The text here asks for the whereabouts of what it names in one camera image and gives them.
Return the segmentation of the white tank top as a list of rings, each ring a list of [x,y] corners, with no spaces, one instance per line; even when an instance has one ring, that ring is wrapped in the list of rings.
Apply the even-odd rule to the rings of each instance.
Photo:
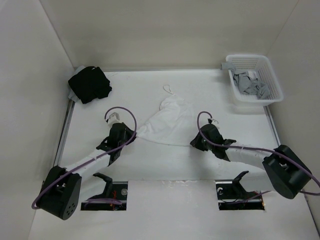
[[[161,102],[159,111],[137,130],[137,136],[156,144],[189,146],[197,133],[194,106],[173,93],[169,85],[164,85],[163,89],[170,96]]]

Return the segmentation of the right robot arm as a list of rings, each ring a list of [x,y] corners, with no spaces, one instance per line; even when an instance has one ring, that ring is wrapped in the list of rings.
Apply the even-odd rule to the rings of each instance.
[[[218,128],[209,123],[200,128],[190,145],[203,152],[210,151],[227,162],[264,170],[272,189],[287,199],[295,198],[311,180],[311,171],[286,145],[273,150],[246,146],[234,139],[223,138]]]

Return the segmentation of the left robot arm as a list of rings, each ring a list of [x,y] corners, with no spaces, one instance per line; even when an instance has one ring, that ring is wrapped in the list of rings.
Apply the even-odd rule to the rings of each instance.
[[[123,122],[114,123],[109,135],[87,157],[67,167],[50,169],[32,208],[62,220],[69,219],[78,206],[83,211],[121,208],[127,200],[120,193],[125,185],[114,183],[101,170],[113,164],[124,146],[135,139],[135,130]]]

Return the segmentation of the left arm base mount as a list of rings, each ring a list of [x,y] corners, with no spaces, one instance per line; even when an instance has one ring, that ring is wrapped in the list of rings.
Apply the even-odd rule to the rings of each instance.
[[[126,211],[129,183],[95,173],[80,190],[81,211]]]

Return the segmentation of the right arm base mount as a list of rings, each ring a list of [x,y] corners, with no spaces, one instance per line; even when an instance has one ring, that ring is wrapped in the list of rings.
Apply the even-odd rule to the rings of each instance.
[[[258,191],[246,191],[240,183],[248,173],[248,170],[242,171],[233,179],[215,181],[218,209],[220,211],[265,210],[265,204],[262,196],[259,195],[260,193]]]

